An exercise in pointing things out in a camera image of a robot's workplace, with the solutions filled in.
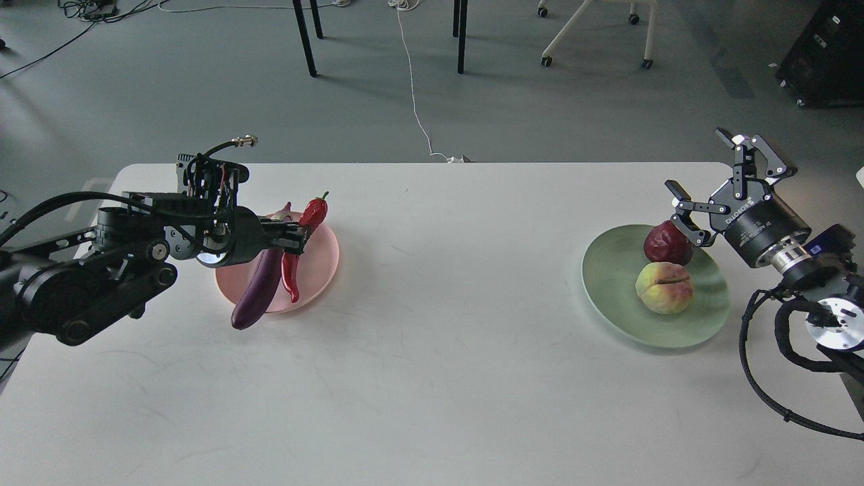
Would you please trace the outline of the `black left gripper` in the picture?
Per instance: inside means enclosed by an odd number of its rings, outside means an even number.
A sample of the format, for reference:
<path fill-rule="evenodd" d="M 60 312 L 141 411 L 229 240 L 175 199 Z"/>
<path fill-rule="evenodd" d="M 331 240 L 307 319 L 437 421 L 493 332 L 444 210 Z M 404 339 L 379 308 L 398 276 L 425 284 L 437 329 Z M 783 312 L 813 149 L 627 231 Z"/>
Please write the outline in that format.
<path fill-rule="evenodd" d="M 205 234 L 196 260 L 205 267 L 231 267 L 253 261 L 263 250 L 281 250 L 292 255 L 305 252 L 311 232 L 298 221 L 261 218 L 256 213 L 234 213 L 228 223 L 219 223 Z"/>

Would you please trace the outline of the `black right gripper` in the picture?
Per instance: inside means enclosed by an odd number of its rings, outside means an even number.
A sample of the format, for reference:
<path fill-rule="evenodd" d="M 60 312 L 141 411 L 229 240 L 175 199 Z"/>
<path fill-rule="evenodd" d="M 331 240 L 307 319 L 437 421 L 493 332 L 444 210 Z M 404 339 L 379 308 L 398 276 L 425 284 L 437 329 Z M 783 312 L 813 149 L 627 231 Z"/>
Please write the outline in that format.
<path fill-rule="evenodd" d="M 774 191 L 780 180 L 797 174 L 784 151 L 760 135 L 733 135 L 717 128 L 715 135 L 732 151 L 732 177 L 707 202 L 695 202 L 676 180 L 666 180 L 674 213 L 670 221 L 696 247 L 708 247 L 722 235 L 752 268 L 770 264 L 772 247 L 790 241 L 805 243 L 812 229 Z M 694 213 L 709 215 L 709 228 L 694 222 Z"/>

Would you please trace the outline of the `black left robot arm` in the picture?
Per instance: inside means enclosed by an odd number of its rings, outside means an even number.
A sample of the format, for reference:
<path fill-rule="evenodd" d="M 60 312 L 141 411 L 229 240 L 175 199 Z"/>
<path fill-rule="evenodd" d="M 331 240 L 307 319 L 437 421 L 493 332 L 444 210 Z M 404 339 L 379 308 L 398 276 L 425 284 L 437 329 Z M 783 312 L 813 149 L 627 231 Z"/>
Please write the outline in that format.
<path fill-rule="evenodd" d="M 249 169 L 214 154 L 256 143 L 255 136 L 238 136 L 179 155 L 173 192 L 70 192 L 12 222 L 2 233 L 2 348 L 34 334 L 77 346 L 124 317 L 141 317 L 147 302 L 176 282 L 172 261 L 211 269 L 259 262 L 232 314 L 235 329 L 256 323 L 278 288 L 297 300 L 296 261 L 322 224 L 326 200 L 309 203 L 298 219 L 290 205 L 271 216 L 240 206 L 238 191 Z M 92 227 L 8 246 L 37 219 L 89 200 L 112 202 L 99 209 Z"/>

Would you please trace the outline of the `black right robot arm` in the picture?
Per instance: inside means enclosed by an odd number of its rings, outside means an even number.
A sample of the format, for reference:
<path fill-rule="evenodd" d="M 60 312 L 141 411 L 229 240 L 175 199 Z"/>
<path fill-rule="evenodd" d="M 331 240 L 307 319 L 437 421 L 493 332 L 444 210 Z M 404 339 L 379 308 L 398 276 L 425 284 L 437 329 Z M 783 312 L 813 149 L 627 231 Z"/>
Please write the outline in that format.
<path fill-rule="evenodd" d="M 750 323 L 763 302 L 775 300 L 780 307 L 774 337 L 783 357 L 813 373 L 840 373 L 862 384 L 862 274 L 853 259 L 855 235 L 836 224 L 812 236 L 776 192 L 776 184 L 795 176 L 797 167 L 766 138 L 723 128 L 715 134 L 734 151 L 730 178 L 707 202 L 695 202 L 679 182 L 667 180 L 675 207 L 670 219 L 695 246 L 712 246 L 721 236 L 748 267 L 773 267 L 780 274 L 777 286 L 753 292 L 741 317 L 738 357 L 747 381 L 784 421 L 861 441 L 861 433 L 828 427 L 778 403 L 754 379 L 747 356 Z"/>

